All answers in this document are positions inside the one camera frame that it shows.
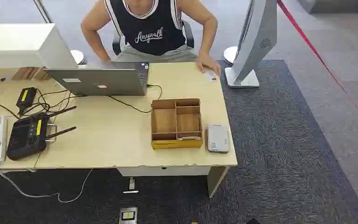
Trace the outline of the person's left hand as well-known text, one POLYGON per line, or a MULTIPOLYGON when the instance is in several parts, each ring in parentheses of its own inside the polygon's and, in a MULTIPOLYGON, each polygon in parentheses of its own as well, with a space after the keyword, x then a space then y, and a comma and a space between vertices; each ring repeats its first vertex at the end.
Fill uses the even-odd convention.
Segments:
POLYGON ((205 73, 205 69, 212 70, 217 76, 221 75, 221 66, 209 54, 200 53, 197 59, 197 67, 201 73, 205 73))

